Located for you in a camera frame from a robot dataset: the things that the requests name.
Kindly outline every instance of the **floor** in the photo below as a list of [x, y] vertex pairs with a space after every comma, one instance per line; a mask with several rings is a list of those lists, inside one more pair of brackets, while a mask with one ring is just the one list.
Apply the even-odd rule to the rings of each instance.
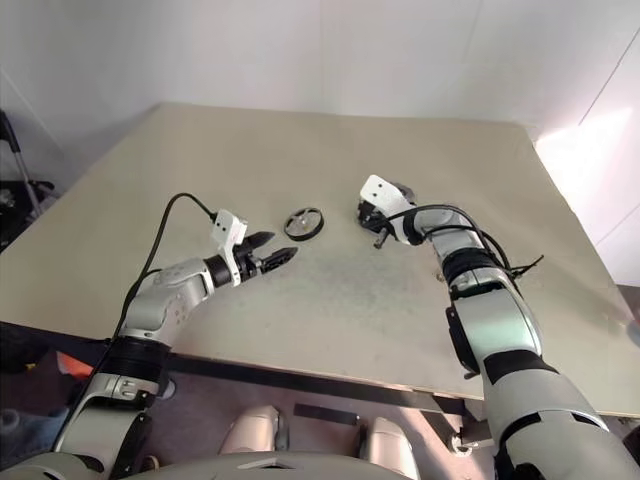
[[[198, 375], [175, 373], [174, 396], [157, 400], [150, 409], [153, 429], [145, 451], [157, 455], [163, 465], [216, 455], [234, 419], [246, 408], [274, 405], [289, 422], [290, 450], [349, 455], [357, 427], [295, 416], [296, 404], [352, 412], [361, 421], [377, 416], [399, 424], [412, 446], [423, 479], [492, 479], [489, 449], [468, 458], [454, 457], [419, 410], [374, 402], [349, 400], [285, 388], [254, 385]], [[63, 406], [73, 388], [69, 376], [60, 375], [55, 354], [27, 373], [0, 374], [0, 405], [47, 415]], [[456, 426], [459, 420], [448, 416]]]

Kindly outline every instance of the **black joint band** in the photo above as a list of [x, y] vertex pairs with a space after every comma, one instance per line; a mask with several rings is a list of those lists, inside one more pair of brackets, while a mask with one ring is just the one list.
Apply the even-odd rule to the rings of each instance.
[[498, 443], [500, 448], [507, 443], [515, 433], [519, 432], [525, 427], [529, 425], [533, 425], [535, 423], [540, 423], [542, 418], [540, 418], [540, 414], [538, 413], [530, 413], [529, 415], [525, 415], [524, 417], [520, 417], [518, 420], [511, 423], [507, 428], [504, 429], [502, 435], [500, 436], [500, 442]]
[[504, 285], [500, 282], [489, 282], [489, 283], [481, 283], [480, 285], [475, 285], [473, 287], [465, 288], [464, 290], [459, 290], [456, 285], [452, 286], [449, 294], [451, 300], [458, 300], [459, 298], [467, 298], [474, 297], [476, 295], [483, 295], [485, 293], [492, 292], [493, 290], [500, 290], [504, 288]]
[[578, 423], [586, 423], [587, 425], [593, 425], [594, 427], [602, 428], [596, 422], [591, 420], [589, 417], [585, 417], [584, 415], [580, 415], [578, 413], [572, 413], [571, 416]]
[[498, 267], [493, 256], [482, 248], [461, 248], [442, 262], [442, 275], [447, 285], [460, 275], [476, 268]]
[[118, 337], [109, 348], [100, 372], [157, 382], [169, 351], [170, 348], [160, 342]]
[[138, 453], [151, 431], [151, 417], [140, 413], [131, 423], [125, 435], [109, 478], [125, 478], [131, 475]]
[[529, 350], [494, 353], [484, 359], [484, 368], [491, 385], [495, 385], [505, 375], [522, 370], [548, 370], [558, 373], [555, 368], [544, 363], [542, 357]]
[[471, 345], [467, 339], [467, 335], [464, 333], [462, 322], [458, 316], [456, 308], [452, 305], [445, 310], [447, 315], [447, 321], [449, 322], [449, 335], [451, 336], [451, 342], [453, 343], [453, 349], [456, 351], [458, 360], [464, 368], [469, 372], [480, 373], [480, 367], [478, 361], [473, 355]]
[[84, 463], [84, 466], [87, 467], [89, 470], [93, 470], [94, 472], [98, 472], [98, 473], [104, 472], [104, 465], [97, 458], [91, 457], [89, 455], [76, 455], [76, 454], [74, 454], [74, 457], [78, 458], [82, 463]]
[[404, 220], [402, 221], [402, 229], [404, 230], [404, 234], [409, 240], [411, 245], [421, 245], [424, 242], [424, 236], [420, 234], [414, 227], [414, 220], [416, 218], [416, 213], [409, 213], [404, 216]]
[[204, 263], [209, 270], [211, 280], [213, 280], [213, 285], [216, 288], [231, 282], [231, 271], [220, 255], [205, 258]]

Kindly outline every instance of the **small black object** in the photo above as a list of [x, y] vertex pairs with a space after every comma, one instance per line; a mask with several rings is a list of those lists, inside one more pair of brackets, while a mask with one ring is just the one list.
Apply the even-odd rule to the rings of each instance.
[[260, 271], [265, 274], [271, 272], [272, 270], [275, 270], [278, 267], [281, 267], [289, 260], [291, 260], [297, 252], [298, 247], [286, 247], [281, 248], [280, 250], [276, 250], [267, 258], [262, 259]]
[[365, 200], [358, 203], [358, 223], [362, 228], [373, 233], [380, 233], [385, 228], [385, 217], [375, 205]]
[[542, 357], [529, 350], [492, 353], [484, 359], [484, 368], [491, 385], [495, 385], [505, 375], [522, 370], [547, 370], [558, 373], [555, 368], [544, 363]]
[[378, 233], [378, 238], [374, 242], [373, 246], [380, 250], [384, 245], [384, 242], [387, 241], [387, 238], [389, 238], [389, 230], [387, 230], [387, 227], [382, 227], [382, 230]]
[[460, 248], [446, 256], [442, 262], [442, 275], [447, 285], [451, 285], [463, 273], [485, 267], [499, 267], [491, 252], [479, 248]]
[[324, 227], [324, 217], [317, 208], [307, 207], [291, 215], [284, 224], [284, 233], [294, 242], [315, 237]]

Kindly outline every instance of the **stroller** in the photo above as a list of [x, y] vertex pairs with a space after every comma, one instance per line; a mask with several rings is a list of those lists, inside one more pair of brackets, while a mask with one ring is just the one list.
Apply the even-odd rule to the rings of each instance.
[[51, 182], [32, 180], [9, 117], [0, 110], [0, 140], [9, 144], [21, 180], [0, 180], [0, 252], [43, 213], [41, 202], [59, 198]]

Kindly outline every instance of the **black cable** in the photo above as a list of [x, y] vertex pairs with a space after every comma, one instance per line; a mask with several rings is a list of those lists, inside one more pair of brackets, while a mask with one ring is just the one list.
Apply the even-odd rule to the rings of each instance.
[[149, 268], [151, 267], [151, 263], [153, 263], [153, 259], [155, 258], [156, 252], [158, 251], [158, 247], [160, 246], [160, 241], [162, 240], [162, 235], [164, 234], [164, 229], [167, 225], [167, 220], [169, 219], [171, 208], [173, 207], [173, 204], [176, 203], [176, 201], [180, 198], [189, 198], [190, 200], [192, 200], [196, 205], [198, 205], [204, 211], [204, 213], [206, 213], [209, 216], [212, 222], [214, 222], [216, 219], [216, 214], [211, 210], [209, 210], [204, 203], [202, 203], [197, 197], [195, 197], [190, 193], [181, 192], [171, 197], [169, 202], [167, 202], [167, 206], [164, 209], [164, 213], [162, 214], [162, 219], [160, 220], [160, 225], [158, 226], [158, 231], [156, 232], [156, 238], [153, 241], [153, 245], [151, 246], [149, 255], [147, 255], [147, 260], [144, 262], [144, 266], [142, 267], [142, 270], [140, 271], [140, 275], [138, 276], [137, 280], [133, 283], [133, 285], [131, 285], [131, 287], [129, 288], [129, 291], [127, 292], [124, 298], [124, 302], [122, 304], [122, 311], [120, 312], [120, 319], [118, 320], [118, 325], [116, 326], [113, 336], [111, 337], [112, 341], [115, 341], [115, 339], [117, 338], [118, 332], [120, 331], [120, 328], [124, 323], [125, 317], [127, 316], [127, 310], [129, 309], [129, 304], [133, 301], [135, 296], [138, 294], [138, 290], [140, 289], [140, 285], [142, 285], [142, 281], [148, 275], [151, 274], [151, 271], [149, 270]]
[[156, 232], [156, 238], [153, 241], [153, 245], [151, 246], [151, 250], [149, 251], [149, 255], [147, 256], [147, 260], [144, 262], [144, 266], [142, 267], [142, 270], [140, 271], [140, 275], [138, 276], [136, 281], [133, 283], [133, 285], [131, 285], [131, 287], [129, 287], [129, 290], [127, 291], [124, 303], [122, 305], [122, 312], [120, 313], [120, 320], [118, 320], [118, 325], [116, 326], [116, 329], [115, 329], [115, 331], [113, 333], [113, 336], [111, 337], [111, 339], [105, 339], [104, 343], [107, 344], [107, 348], [104, 351], [104, 353], [102, 354], [102, 357], [100, 357], [100, 360], [98, 360], [98, 362], [96, 363], [95, 367], [93, 367], [93, 369], [91, 370], [91, 375], [86, 380], [82, 391], [80, 392], [80, 394], [78, 395], [78, 398], [76, 399], [76, 401], [74, 403], [74, 406], [69, 410], [69, 414], [67, 415], [67, 418], [65, 418], [65, 420], [64, 420], [64, 422], [62, 424], [62, 427], [58, 431], [58, 435], [56, 436], [56, 440], [53, 443], [53, 447], [55, 447], [55, 445], [57, 445], [58, 440], [60, 439], [60, 435], [62, 435], [62, 433], [65, 431], [69, 421], [71, 420], [71, 413], [74, 412], [79, 407], [80, 402], [82, 401], [82, 398], [84, 397], [84, 394], [85, 394], [87, 388], [91, 384], [91, 380], [93, 379], [93, 376], [97, 372], [100, 371], [100, 368], [102, 367], [102, 365], [104, 364], [105, 360], [107, 359], [107, 355], [109, 354], [109, 350], [111, 349], [111, 345], [117, 339], [118, 332], [120, 331], [120, 328], [122, 328], [122, 324], [124, 323], [124, 319], [127, 316], [127, 310], [129, 308], [129, 304], [131, 303], [131, 301], [137, 295], [138, 290], [140, 288], [140, 285], [142, 285], [142, 282], [144, 281], [144, 279], [147, 278], [149, 275], [152, 275], [152, 274], [157, 273], [157, 272], [160, 271], [159, 268], [155, 268], [153, 270], [149, 270], [149, 267], [151, 266], [151, 263], [153, 262], [153, 259], [156, 256], [156, 252], [158, 251], [158, 247], [160, 246], [160, 240], [162, 240], [162, 235], [164, 233], [164, 228], [167, 225], [167, 220], [169, 218], [169, 213], [171, 213], [171, 207], [173, 207], [173, 204], [176, 202], [176, 200], [178, 200], [180, 198], [183, 198], [183, 197], [193, 200], [193, 202], [196, 205], [198, 205], [209, 216], [211, 221], [215, 222], [217, 214], [212, 212], [211, 210], [209, 210], [206, 207], [206, 205], [204, 203], [202, 203], [194, 195], [192, 195], [190, 193], [182, 192], [182, 193], [178, 193], [178, 194], [174, 195], [173, 197], [171, 197], [171, 199], [167, 203], [167, 206], [164, 209], [164, 213], [162, 214], [162, 219], [160, 220], [160, 225], [158, 227], [158, 231]]
[[[471, 230], [475, 232], [473, 227], [468, 225], [440, 225], [438, 227], [433, 227], [430, 230], [427, 230], [424, 234], [425, 237], [428, 237], [436, 232], [440, 232], [442, 230]], [[502, 246], [498, 243], [498, 241], [489, 235], [487, 232], [482, 230], [482, 235], [487, 239], [487, 241], [496, 249], [498, 255], [500, 256], [500, 260], [502, 261], [502, 266], [506, 270], [511, 270], [511, 264], [509, 263], [509, 258], [507, 257], [506, 252], [502, 248]]]
[[540, 261], [544, 258], [544, 255], [540, 255], [538, 258], [536, 258], [533, 262], [531, 262], [529, 265], [523, 265], [521, 267], [513, 267], [511, 269], [511, 271], [513, 272], [513, 276], [514, 278], [519, 278], [522, 275], [524, 275], [525, 273], [527, 273], [529, 270], [531, 270], [533, 267], [535, 267], [536, 265], [538, 265], [540, 263]]
[[480, 227], [478, 227], [478, 224], [473, 220], [473, 218], [471, 218], [471, 216], [467, 212], [462, 210], [461, 208], [458, 208], [455, 205], [449, 205], [447, 203], [432, 204], [432, 205], [421, 205], [419, 207], [410, 208], [408, 210], [405, 210], [404, 212], [400, 212], [400, 213], [396, 213], [395, 215], [391, 215], [390, 217], [387, 217], [384, 220], [373, 222], [371, 224], [365, 224], [363, 226], [365, 228], [372, 229], [372, 228], [376, 228], [376, 227], [379, 227], [379, 226], [382, 226], [382, 225], [389, 225], [391, 228], [393, 228], [393, 226], [391, 225], [391, 220], [395, 220], [396, 218], [403, 218], [403, 217], [406, 217], [407, 215], [410, 215], [412, 213], [423, 212], [425, 210], [450, 210], [452, 212], [456, 212], [458, 215], [461, 215], [462, 217], [464, 217], [471, 224], [471, 227], [473, 227], [472, 230], [474, 232], [476, 232], [476, 234], [478, 235], [478, 238], [480, 239], [480, 243], [482, 243], [482, 246], [485, 248], [485, 250], [487, 250], [487, 252], [489, 252], [491, 255], [493, 255], [493, 250], [491, 250], [491, 248], [489, 248], [489, 244], [487, 243], [487, 239], [485, 239], [484, 235], [482, 234], [482, 230], [480, 230]]

